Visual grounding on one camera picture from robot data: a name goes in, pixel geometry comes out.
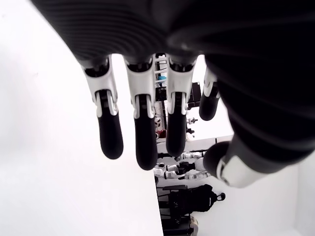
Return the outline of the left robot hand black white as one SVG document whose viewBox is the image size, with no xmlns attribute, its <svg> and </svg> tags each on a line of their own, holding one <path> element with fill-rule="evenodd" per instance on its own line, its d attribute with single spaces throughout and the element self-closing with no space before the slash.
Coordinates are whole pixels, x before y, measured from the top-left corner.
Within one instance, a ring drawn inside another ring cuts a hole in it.
<svg viewBox="0 0 315 236">
<path fill-rule="evenodd" d="M 205 169 L 232 187 L 301 162 L 315 150 L 315 3 L 312 0 L 35 0 L 82 66 L 97 110 L 104 155 L 124 145 L 112 73 L 124 57 L 134 108 L 136 158 L 157 162 L 153 56 L 167 56 L 166 149 L 185 147 L 196 59 L 207 65 L 199 115 L 219 100 L 234 135 L 211 146 Z"/>
</svg>

